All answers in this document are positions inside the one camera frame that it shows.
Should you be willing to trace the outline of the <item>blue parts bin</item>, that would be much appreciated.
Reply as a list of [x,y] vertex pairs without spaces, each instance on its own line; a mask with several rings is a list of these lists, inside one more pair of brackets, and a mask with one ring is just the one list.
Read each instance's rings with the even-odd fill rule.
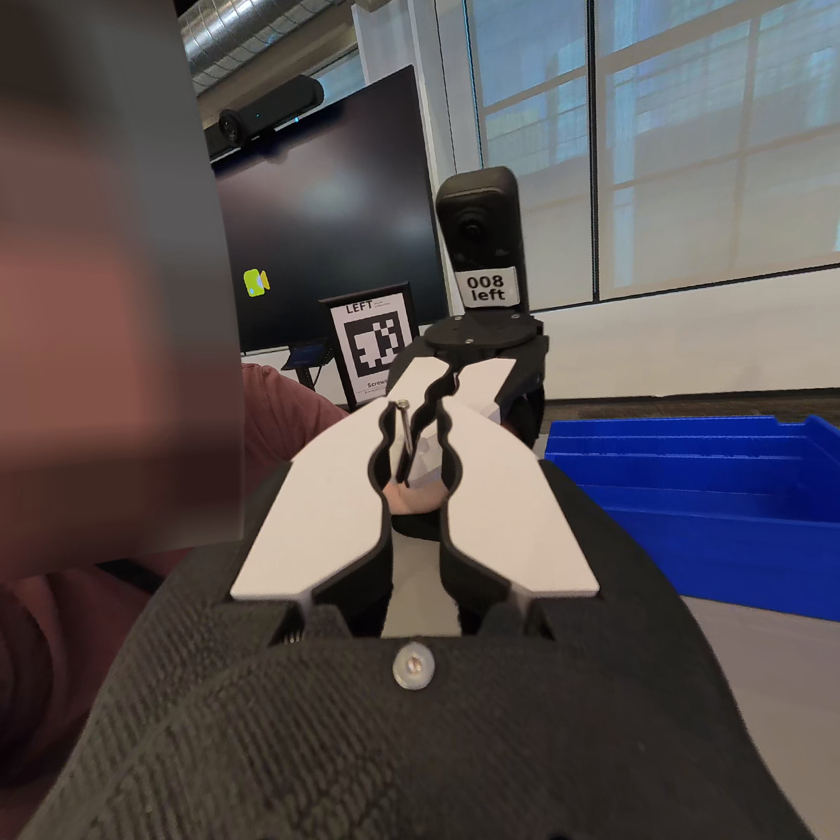
[[552,423],[545,458],[681,595],[839,620],[839,432],[819,416]]

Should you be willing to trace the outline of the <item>long thin metal bolt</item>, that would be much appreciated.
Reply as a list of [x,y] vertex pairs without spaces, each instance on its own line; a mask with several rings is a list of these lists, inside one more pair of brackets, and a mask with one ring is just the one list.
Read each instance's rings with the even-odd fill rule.
[[398,409],[397,411],[399,412],[402,421],[403,450],[402,455],[397,464],[395,482],[398,485],[408,486],[408,480],[413,467],[416,449],[412,424],[413,415],[411,408],[407,413],[401,413]]

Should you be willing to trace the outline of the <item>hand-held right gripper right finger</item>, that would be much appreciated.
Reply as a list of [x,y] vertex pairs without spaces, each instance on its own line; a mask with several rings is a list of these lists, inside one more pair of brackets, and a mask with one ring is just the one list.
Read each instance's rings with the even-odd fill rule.
[[438,406],[445,498],[439,572],[463,636],[510,607],[525,620],[541,601],[591,599],[601,586],[544,464],[513,434],[454,396]]

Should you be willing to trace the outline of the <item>black tablet stand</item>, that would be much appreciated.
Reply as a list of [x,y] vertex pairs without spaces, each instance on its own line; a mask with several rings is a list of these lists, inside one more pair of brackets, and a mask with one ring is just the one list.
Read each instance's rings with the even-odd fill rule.
[[321,339],[289,346],[281,373],[293,373],[298,382],[311,391],[316,390],[322,370],[332,361],[333,350],[329,340]]

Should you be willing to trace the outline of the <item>large black wall screen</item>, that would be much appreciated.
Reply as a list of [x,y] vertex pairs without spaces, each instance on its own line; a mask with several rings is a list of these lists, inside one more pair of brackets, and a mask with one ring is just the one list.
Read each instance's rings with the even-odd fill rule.
[[326,338],[321,300],[407,284],[448,314],[412,66],[212,163],[238,324],[253,354]]

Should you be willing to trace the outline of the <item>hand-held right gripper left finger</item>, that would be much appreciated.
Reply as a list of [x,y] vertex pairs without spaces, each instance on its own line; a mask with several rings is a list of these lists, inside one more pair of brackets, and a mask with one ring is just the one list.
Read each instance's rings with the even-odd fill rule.
[[309,618],[336,607],[352,635],[381,637],[393,594],[396,405],[375,399],[315,437],[291,465],[230,596],[284,602]]

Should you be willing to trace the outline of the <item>person's left hand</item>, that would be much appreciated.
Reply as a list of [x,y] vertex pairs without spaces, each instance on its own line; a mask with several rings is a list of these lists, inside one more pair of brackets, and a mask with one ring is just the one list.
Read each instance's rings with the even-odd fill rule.
[[393,516],[423,515],[436,511],[448,497],[448,489],[440,479],[421,487],[391,480],[383,493]]

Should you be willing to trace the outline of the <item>framed marker sign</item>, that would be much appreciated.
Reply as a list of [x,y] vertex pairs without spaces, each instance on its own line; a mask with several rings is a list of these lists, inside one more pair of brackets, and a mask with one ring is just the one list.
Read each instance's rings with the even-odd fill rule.
[[408,283],[321,299],[350,412],[384,396],[396,357],[418,337]]

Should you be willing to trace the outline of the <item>metal ventilation duct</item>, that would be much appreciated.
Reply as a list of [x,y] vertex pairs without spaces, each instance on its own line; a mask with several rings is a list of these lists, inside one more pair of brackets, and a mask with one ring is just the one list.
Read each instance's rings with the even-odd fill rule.
[[200,96],[342,1],[198,1],[178,17]]

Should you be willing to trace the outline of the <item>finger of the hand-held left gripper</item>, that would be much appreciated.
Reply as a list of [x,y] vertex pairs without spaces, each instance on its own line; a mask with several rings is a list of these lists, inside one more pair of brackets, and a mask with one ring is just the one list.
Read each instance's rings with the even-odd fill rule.
[[[437,410],[445,396],[455,393],[455,372],[439,358],[426,356],[413,359],[392,386],[387,395],[390,403],[407,399],[413,415],[413,435],[417,446],[423,430],[433,421],[433,410]],[[392,476],[395,479],[398,461],[403,453],[403,427],[399,412],[395,412],[395,436],[390,449]],[[415,483],[415,460],[408,480],[408,486],[423,487]]]
[[[468,364],[456,376],[456,401],[490,420],[501,424],[497,394],[508,378],[514,360],[493,359]],[[443,450],[438,442],[437,410],[433,421],[421,433],[415,452],[415,483],[428,485],[441,476]]]

